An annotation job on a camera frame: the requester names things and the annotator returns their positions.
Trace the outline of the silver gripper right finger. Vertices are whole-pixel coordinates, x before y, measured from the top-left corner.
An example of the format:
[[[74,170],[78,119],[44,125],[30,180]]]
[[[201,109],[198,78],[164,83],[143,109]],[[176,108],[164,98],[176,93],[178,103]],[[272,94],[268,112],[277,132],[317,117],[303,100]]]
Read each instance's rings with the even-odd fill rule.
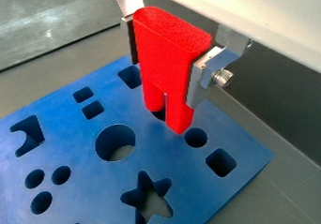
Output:
[[[190,84],[186,96],[188,105],[196,108],[208,98],[210,88],[229,85],[233,73],[226,66],[241,58],[253,44],[253,40],[220,24],[214,46],[194,61],[190,71]]]

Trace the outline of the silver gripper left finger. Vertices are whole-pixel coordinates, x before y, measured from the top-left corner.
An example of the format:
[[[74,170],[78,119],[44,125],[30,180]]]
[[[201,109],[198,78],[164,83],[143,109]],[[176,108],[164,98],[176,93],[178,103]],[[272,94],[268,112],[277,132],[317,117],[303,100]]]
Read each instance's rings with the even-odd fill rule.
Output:
[[[138,50],[135,44],[135,34],[133,27],[133,14],[145,6],[143,0],[117,0],[118,6],[123,14],[121,26],[125,29],[126,36],[130,44],[130,60],[134,64],[138,63]]]

